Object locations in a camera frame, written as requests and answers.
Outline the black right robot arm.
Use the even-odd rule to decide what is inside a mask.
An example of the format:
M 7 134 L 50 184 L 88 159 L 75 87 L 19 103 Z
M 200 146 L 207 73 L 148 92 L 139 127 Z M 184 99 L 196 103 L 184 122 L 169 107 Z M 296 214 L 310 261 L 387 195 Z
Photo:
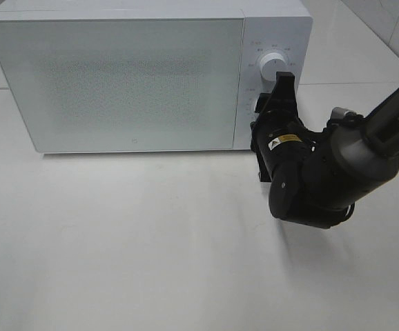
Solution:
M 331 228 L 399 172 L 399 88 L 367 116 L 334 108 L 324 129 L 314 132 L 299 117 L 294 75 L 278 72 L 255 111 L 251 150 L 277 219 Z

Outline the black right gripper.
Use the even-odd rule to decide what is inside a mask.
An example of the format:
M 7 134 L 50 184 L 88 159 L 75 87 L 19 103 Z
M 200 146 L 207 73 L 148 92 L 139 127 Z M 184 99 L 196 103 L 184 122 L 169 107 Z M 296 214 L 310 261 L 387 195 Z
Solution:
M 263 92 L 259 97 L 262 111 L 251 124 L 251 150 L 256 155 L 259 179 L 266 183 L 279 165 L 302 163 L 306 159 L 306 143 L 287 128 L 290 123 L 300 123 L 292 72 L 276 72 L 272 93 Z

